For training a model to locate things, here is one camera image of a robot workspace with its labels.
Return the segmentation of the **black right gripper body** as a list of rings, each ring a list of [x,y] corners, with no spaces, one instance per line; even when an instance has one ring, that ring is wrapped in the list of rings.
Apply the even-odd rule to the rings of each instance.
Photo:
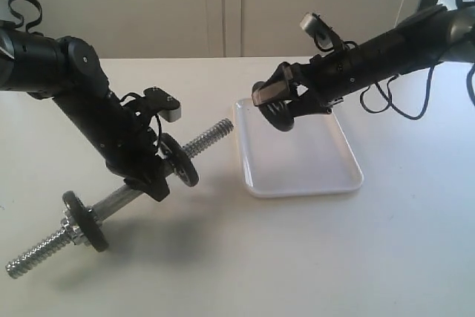
[[[332,52],[324,57],[316,55],[302,65],[305,92],[313,92],[321,104],[329,107],[346,95],[371,85],[369,45]]]

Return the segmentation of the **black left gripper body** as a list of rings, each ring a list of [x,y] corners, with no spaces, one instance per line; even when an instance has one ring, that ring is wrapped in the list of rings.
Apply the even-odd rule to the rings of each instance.
[[[144,105],[119,107],[119,116],[111,120],[116,130],[112,144],[105,148],[105,164],[111,172],[141,183],[153,180],[162,134],[160,122],[157,130],[151,127],[152,120],[157,119],[157,112]]]

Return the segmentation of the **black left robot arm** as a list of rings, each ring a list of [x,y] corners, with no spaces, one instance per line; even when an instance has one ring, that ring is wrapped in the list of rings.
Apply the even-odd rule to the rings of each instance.
[[[157,154],[161,136],[150,126],[164,109],[165,94],[147,88],[117,97],[87,42],[1,27],[1,90],[52,99],[112,173],[156,201],[169,194]]]

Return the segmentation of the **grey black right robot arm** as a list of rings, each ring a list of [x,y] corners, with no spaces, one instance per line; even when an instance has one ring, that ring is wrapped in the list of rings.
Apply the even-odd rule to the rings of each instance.
[[[338,48],[307,63],[281,63],[255,86],[257,107],[282,104],[292,117],[323,114],[333,103],[369,85],[430,68],[474,61],[474,6],[436,5],[354,48]]]

